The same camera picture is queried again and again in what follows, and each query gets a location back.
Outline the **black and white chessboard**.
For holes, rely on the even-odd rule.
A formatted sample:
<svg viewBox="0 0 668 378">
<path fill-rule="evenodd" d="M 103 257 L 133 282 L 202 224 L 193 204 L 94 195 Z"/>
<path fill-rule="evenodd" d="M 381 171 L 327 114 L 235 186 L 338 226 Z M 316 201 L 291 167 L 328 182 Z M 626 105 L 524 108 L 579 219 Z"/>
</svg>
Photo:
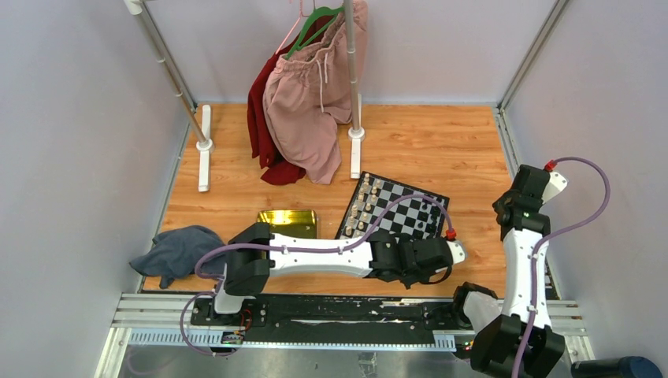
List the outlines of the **black and white chessboard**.
<svg viewBox="0 0 668 378">
<path fill-rule="evenodd" d="M 363 176 L 368 173 L 370 175 L 369 186 L 363 186 Z M 372 204 L 372 209 L 369 213 L 365 211 L 365 204 L 369 202 L 371 187 L 373 182 L 378 180 L 380 185 L 375 194 L 377 201 Z M 360 190 L 364 191 L 364 201 L 357 200 Z M 441 205 L 447 208 L 450 199 L 444 195 L 440 195 L 431 191 L 423 190 L 418 187 L 410 186 L 408 184 L 400 183 L 399 181 L 391 180 L 389 178 L 378 176 L 371 172 L 363 172 L 354 189 L 351 200 L 347 206 L 344 217 L 340 223 L 339 229 L 336 233 L 337 239 L 352 239 L 364 235 L 369 227 L 378 219 L 380 223 L 374 228 L 374 231 L 385 230 L 391 234 L 407 234 L 414 239 L 429 239 L 441 235 L 443 229 L 447 226 L 444 215 L 441 213 L 438 217 L 439 224 L 437 229 L 427 229 L 428 222 L 431 218 L 436 218 L 431 214 L 431 210 L 436 206 L 433 202 L 426 204 L 428 210 L 426 213 L 420 211 L 421 205 L 425 204 L 421 200 L 422 195 L 428 195 L 433 198 L 435 202 L 438 197 L 445 200 L 445 204 Z M 351 218 L 351 208 L 357 205 L 359 208 L 359 215 L 356 219 Z M 358 230 L 358 222 L 365 223 L 363 230 Z M 417 229 L 416 223 L 422 221 L 424 223 L 423 229 Z M 346 226 L 353 228 L 353 235 L 345 235 Z"/>
</svg>

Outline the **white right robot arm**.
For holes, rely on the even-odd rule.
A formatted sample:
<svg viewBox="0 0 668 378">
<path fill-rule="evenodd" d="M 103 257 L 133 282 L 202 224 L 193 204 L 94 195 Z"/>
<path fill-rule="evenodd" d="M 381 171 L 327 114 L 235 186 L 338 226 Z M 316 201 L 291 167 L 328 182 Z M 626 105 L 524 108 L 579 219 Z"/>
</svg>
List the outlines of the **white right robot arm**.
<svg viewBox="0 0 668 378">
<path fill-rule="evenodd" d="M 492 205 L 506 258 L 505 297 L 465 282 L 457 287 L 450 318 L 473 328 L 469 363 L 492 377 L 546 377 L 566 342 L 547 311 L 545 265 L 551 232 L 543 204 L 565 189 L 566 179 L 550 168 L 521 165 L 510 189 Z"/>
</svg>

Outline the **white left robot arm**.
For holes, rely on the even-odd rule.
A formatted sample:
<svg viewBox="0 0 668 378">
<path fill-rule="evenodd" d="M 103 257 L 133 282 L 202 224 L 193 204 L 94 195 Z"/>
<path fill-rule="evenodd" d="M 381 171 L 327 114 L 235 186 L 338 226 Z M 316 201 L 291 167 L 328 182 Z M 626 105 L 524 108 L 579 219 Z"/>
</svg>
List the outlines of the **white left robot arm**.
<svg viewBox="0 0 668 378">
<path fill-rule="evenodd" d="M 462 244 L 443 236 L 412 239 L 380 230 L 353 239 L 303 239 L 271 232 L 262 222 L 238 234 L 222 254 L 223 279 L 210 312 L 223 325 L 236 323 L 243 301 L 260 295 L 273 276 L 340 273 L 410 288 L 466 259 Z"/>
</svg>

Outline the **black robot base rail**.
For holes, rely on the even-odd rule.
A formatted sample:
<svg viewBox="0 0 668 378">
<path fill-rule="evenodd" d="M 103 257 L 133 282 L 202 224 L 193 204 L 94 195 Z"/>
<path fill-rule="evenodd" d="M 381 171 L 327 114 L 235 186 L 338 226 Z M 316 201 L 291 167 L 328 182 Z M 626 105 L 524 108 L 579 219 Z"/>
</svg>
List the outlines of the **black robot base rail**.
<svg viewBox="0 0 668 378">
<path fill-rule="evenodd" d="M 450 298 L 259 295 L 219 314 L 207 295 L 124 294 L 111 324 L 123 347 L 241 350 L 425 351 L 470 358 L 484 345 Z"/>
</svg>

